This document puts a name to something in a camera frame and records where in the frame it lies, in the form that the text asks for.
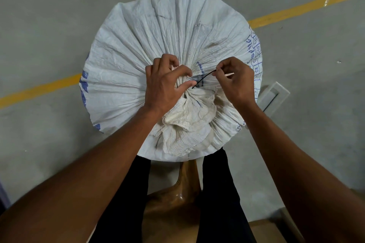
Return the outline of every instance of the yellow floor line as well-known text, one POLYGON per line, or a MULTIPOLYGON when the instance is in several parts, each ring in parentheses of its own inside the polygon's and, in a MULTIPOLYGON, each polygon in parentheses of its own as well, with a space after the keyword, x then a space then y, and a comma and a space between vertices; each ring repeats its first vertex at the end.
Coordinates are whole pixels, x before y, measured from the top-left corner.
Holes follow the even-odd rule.
MULTIPOLYGON (((309 11, 317 10, 323 7, 330 6, 335 3, 339 3, 346 0, 314 0, 312 2, 296 6, 287 10, 276 12, 270 15, 265 15, 263 17, 250 20, 249 24, 251 27, 258 28, 272 23, 276 23, 281 20, 296 17, 298 15, 303 15, 309 11)), ((39 85, 31 89, 26 89, 25 91, 13 93, 11 95, 0 98, 0 108, 11 106, 15 103, 22 102, 28 99, 38 97, 43 94, 56 91, 61 88, 68 87, 70 85, 75 85, 79 82, 81 74, 76 74, 74 76, 57 80, 49 84, 39 85)))

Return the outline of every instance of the black string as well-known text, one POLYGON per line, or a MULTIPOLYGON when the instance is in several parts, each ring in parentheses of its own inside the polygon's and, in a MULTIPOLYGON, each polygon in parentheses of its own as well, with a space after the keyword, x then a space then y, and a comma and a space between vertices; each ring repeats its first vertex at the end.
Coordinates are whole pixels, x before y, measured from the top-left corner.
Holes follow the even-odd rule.
POLYGON ((211 73, 213 73, 214 71, 217 71, 216 69, 215 70, 213 70, 213 71, 211 71, 211 72, 209 72, 207 75, 205 75, 203 78, 201 78, 197 83, 196 83, 196 85, 195 86, 193 86, 191 89, 193 89, 193 88, 195 88, 205 77, 207 77, 209 74, 211 74, 211 73))

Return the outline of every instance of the woven plastic sack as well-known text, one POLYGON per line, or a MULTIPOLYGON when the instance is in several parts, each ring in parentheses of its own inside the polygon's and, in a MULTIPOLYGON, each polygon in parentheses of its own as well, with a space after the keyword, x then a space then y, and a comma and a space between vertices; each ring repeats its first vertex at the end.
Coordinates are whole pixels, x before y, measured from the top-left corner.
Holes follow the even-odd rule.
MULTIPOLYGON (((237 57, 262 75, 260 42, 244 17, 221 0, 137 0, 119 3, 99 29, 80 79, 93 125, 111 134, 144 104, 145 66, 168 53, 199 80, 219 61, 237 57)), ((155 125, 139 156, 186 161, 220 149, 244 126, 215 77, 188 89, 155 125)))

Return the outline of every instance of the forearm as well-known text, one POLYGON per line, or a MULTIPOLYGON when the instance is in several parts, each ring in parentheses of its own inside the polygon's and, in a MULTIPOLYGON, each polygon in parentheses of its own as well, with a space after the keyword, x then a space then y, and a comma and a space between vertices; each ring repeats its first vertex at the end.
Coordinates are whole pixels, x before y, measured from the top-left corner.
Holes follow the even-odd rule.
POLYGON ((238 108, 295 223, 309 240, 364 240, 365 208, 257 106, 238 108))
POLYGON ((23 196, 0 218, 0 241, 86 242, 156 122, 153 113, 140 110, 112 136, 23 196))

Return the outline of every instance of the black pants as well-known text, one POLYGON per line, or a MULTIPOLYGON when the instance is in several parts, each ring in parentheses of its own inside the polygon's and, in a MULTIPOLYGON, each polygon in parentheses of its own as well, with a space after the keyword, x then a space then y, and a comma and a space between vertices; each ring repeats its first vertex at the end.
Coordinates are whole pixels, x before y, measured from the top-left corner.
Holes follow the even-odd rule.
MULTIPOLYGON (((142 242, 151 161, 137 156, 118 191, 99 219, 89 243, 142 242)), ((204 157, 203 192, 197 243, 256 243, 221 148, 204 157)))

